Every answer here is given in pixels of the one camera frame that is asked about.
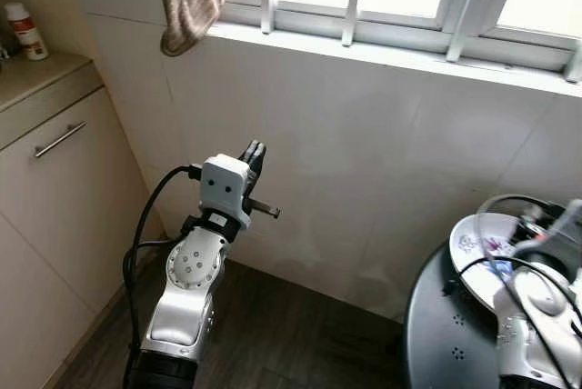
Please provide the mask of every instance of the bottle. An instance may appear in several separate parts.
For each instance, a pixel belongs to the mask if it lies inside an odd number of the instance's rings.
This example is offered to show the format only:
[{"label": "bottle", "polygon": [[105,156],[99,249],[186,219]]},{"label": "bottle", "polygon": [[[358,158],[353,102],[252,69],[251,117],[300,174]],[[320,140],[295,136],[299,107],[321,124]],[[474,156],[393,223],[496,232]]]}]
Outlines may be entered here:
[{"label": "bottle", "polygon": [[33,23],[30,14],[22,3],[8,3],[4,6],[8,23],[18,37],[20,45],[25,49],[26,56],[30,60],[42,60],[48,57],[43,38]]}]

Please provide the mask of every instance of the black wire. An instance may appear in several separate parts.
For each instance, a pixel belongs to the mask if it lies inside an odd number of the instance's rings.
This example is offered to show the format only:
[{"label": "black wire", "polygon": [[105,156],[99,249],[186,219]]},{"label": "black wire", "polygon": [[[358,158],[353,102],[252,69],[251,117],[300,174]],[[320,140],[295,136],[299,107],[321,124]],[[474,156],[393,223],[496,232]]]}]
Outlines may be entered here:
[{"label": "black wire", "polygon": [[141,216],[139,217],[139,221],[137,222],[137,226],[135,228],[134,234],[134,242],[132,243],[131,248],[125,253],[123,262],[122,262],[122,271],[124,276],[124,284],[125,284],[125,294],[127,295],[127,301],[129,304],[129,315],[131,319],[132,325],[132,336],[131,336],[131,344],[129,345],[129,357],[127,358],[127,364],[125,365],[125,372],[124,372],[124,380],[123,380],[123,387],[126,389],[129,385],[129,375],[131,373],[131,368],[134,364],[134,361],[139,353],[139,320],[137,317],[137,309],[135,308],[134,297],[133,297],[133,289],[134,289],[134,273],[135,273],[135,261],[137,258],[137,249],[140,245],[140,239],[142,233],[144,232],[144,227],[146,226],[146,220],[149,216],[152,207],[154,206],[154,202],[156,198],[162,192],[164,186],[174,178],[178,174],[182,173],[193,173],[192,166],[178,166],[168,172],[164,177],[160,180],[157,184],[156,188],[149,196],[147,203],[145,203],[144,210],[142,211]]},{"label": "black wire", "polygon": [[[537,266],[535,266],[533,264],[530,264],[530,263],[528,263],[528,262],[526,262],[524,260],[517,259],[516,257],[507,257],[507,256],[504,256],[504,255],[492,255],[491,257],[494,260],[504,260],[504,261],[508,261],[508,262],[513,262],[513,263],[516,263],[516,264],[520,264],[520,265],[525,266],[525,267],[529,268],[530,270],[532,270],[532,271],[534,271],[534,272],[542,275],[543,277],[545,277],[547,280],[550,281],[550,283],[552,283],[560,291],[560,293],[562,293],[566,297],[567,301],[570,303],[570,305],[572,305],[572,307],[574,309],[574,312],[577,315],[578,320],[582,324],[582,314],[580,313],[580,310],[577,308],[576,303],[574,302],[574,300],[572,299],[572,297],[567,293],[567,291],[564,290],[564,288],[562,288],[561,284],[559,284],[557,282],[557,280],[555,280],[553,277],[551,277],[544,270],[542,270],[542,269],[538,268]],[[474,266],[476,264],[481,264],[483,262],[490,262],[490,260],[487,257],[481,257],[479,259],[474,260],[473,262],[471,262],[470,264],[468,264],[467,266],[465,266],[461,271],[459,271],[459,273],[458,273],[459,278],[461,277],[461,275],[463,275],[467,271],[467,269],[469,269],[470,267],[472,267],[472,266]],[[522,305],[521,300],[516,295],[516,293],[511,289],[511,287],[509,286],[509,284],[507,284],[507,282],[503,278],[503,275],[497,269],[496,264],[492,264],[492,267],[495,270],[497,277],[499,278],[499,280],[501,280],[501,283],[503,284],[503,286],[507,290],[507,293],[509,294],[509,296],[510,296],[511,300],[513,301],[513,303],[517,306],[517,308],[519,309],[519,311],[526,316],[527,321],[534,328],[534,331],[536,332],[537,336],[539,337],[539,340],[541,341],[542,345],[544,345],[544,348],[546,349],[546,353],[547,353],[548,357],[550,358],[552,364],[554,365],[554,367],[556,368],[557,372],[560,374],[560,377],[564,381],[564,384],[565,384],[566,388],[567,389],[572,389],[572,385],[570,384],[569,380],[567,379],[566,373],[564,373],[564,370],[562,369],[562,366],[560,365],[559,361],[557,360],[556,355],[554,354],[554,352],[549,347],[549,344],[547,343],[547,341],[544,338],[544,336],[541,334],[541,331],[537,327],[537,325],[534,322],[534,320],[532,319],[532,317],[527,312],[526,308]]]}]

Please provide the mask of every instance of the white plate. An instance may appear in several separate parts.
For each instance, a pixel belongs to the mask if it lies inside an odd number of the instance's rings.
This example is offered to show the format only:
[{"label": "white plate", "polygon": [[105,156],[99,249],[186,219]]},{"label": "white plate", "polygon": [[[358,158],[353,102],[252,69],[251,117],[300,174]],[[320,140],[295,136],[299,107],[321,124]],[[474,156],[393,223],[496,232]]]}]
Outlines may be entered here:
[{"label": "white plate", "polygon": [[[451,231],[448,241],[453,266],[459,272],[474,260],[483,257],[483,249],[477,241],[475,216],[472,214],[461,219]],[[509,243],[517,218],[508,214],[482,214],[481,233],[487,249],[493,255],[511,256],[514,247]],[[502,274],[511,274],[510,262],[496,261]],[[469,291],[490,311],[493,312],[493,296],[503,286],[489,262],[476,264],[463,274],[462,281]]]}]

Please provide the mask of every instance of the dark floor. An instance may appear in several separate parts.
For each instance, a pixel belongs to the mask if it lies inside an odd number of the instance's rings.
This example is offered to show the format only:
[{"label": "dark floor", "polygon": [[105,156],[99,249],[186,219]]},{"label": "dark floor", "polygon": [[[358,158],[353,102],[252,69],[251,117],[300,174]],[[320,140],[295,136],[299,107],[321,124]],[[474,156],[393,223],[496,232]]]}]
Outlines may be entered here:
[{"label": "dark floor", "polygon": [[[163,263],[138,283],[142,325],[163,289]],[[254,269],[227,262],[216,324],[196,389],[404,387],[402,326]],[[130,325],[117,305],[57,389],[119,389]]]}]

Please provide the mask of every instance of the black table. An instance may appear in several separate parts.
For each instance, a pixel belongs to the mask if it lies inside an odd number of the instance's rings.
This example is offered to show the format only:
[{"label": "black table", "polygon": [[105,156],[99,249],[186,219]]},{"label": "black table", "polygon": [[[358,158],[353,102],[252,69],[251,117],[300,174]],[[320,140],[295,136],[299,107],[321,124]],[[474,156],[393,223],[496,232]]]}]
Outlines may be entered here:
[{"label": "black table", "polygon": [[422,268],[406,312],[405,350],[411,389],[497,389],[497,320],[464,286],[450,296],[455,278],[443,244]]}]

